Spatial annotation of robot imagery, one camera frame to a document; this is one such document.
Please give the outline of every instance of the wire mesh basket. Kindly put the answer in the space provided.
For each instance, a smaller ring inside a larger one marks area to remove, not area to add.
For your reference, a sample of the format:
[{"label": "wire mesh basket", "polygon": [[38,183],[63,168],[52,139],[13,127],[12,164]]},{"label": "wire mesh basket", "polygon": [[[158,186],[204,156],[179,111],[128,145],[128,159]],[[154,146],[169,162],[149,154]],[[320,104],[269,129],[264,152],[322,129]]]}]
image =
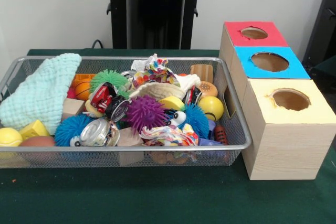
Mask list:
[{"label": "wire mesh basket", "polygon": [[[26,56],[15,60],[0,82],[1,102],[15,92],[27,76],[47,58]],[[129,70],[133,60],[143,57],[83,57],[77,73],[98,73],[104,69]],[[124,166],[229,166],[251,136],[226,64],[218,58],[168,58],[175,73],[189,73],[191,65],[208,64],[214,69],[214,85],[224,107],[226,93],[234,112],[225,108],[217,122],[225,128],[228,145],[222,146],[132,146],[132,147],[1,147],[0,168],[66,168]]]}]

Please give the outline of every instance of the yellow sponge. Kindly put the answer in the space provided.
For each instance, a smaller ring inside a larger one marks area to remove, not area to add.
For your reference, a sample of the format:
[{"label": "yellow sponge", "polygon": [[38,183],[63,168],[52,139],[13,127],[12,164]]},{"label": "yellow sponge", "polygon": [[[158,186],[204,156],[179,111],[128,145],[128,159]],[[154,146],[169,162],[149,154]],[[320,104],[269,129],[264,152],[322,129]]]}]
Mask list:
[{"label": "yellow sponge", "polygon": [[183,110],[184,109],[184,103],[177,97],[166,97],[159,101],[166,109],[174,109],[174,110]]},{"label": "yellow sponge", "polygon": [[23,140],[26,140],[33,136],[50,136],[49,132],[40,120],[36,120],[19,131]]}]

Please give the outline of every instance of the green table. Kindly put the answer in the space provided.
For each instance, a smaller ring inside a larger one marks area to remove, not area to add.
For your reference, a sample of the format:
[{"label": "green table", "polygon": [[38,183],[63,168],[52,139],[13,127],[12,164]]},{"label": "green table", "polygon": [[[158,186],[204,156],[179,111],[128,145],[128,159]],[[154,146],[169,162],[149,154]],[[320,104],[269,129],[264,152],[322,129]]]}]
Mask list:
[{"label": "green table", "polygon": [[[148,56],[154,50],[31,50]],[[166,51],[165,56],[218,56]],[[314,181],[250,181],[231,167],[0,170],[0,223],[336,223],[336,153]]]}]

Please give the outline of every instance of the blue spiky ball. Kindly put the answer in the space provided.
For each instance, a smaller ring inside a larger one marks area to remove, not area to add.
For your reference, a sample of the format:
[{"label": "blue spiky ball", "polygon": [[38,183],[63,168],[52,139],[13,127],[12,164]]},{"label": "blue spiky ball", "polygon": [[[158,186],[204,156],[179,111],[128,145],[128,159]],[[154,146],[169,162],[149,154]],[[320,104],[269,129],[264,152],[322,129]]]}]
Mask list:
[{"label": "blue spiky ball", "polygon": [[194,103],[186,105],[183,111],[186,114],[186,120],[179,125],[180,129],[183,129],[184,125],[190,124],[193,130],[196,132],[199,138],[208,138],[209,135],[209,123],[203,110]]},{"label": "blue spiky ball", "polygon": [[75,115],[65,119],[56,129],[56,146],[70,146],[74,136],[80,136],[84,128],[94,119],[87,115]]}]

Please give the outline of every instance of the patterned cloth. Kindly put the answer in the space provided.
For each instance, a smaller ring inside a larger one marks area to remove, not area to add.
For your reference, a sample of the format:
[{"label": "patterned cloth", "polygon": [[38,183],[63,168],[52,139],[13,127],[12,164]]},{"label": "patterned cloth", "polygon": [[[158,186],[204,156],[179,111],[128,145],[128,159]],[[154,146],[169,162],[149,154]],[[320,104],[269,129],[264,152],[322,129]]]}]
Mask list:
[{"label": "patterned cloth", "polygon": [[185,124],[182,130],[174,126],[154,127],[149,130],[142,129],[140,137],[147,139],[145,145],[154,146],[160,143],[164,146],[197,146],[198,135],[189,124]]},{"label": "patterned cloth", "polygon": [[168,63],[167,59],[158,59],[157,55],[154,54],[151,56],[150,61],[143,63],[145,63],[145,68],[134,75],[131,89],[137,89],[139,86],[153,81],[169,83],[180,87],[180,83],[173,71],[165,66]]}]

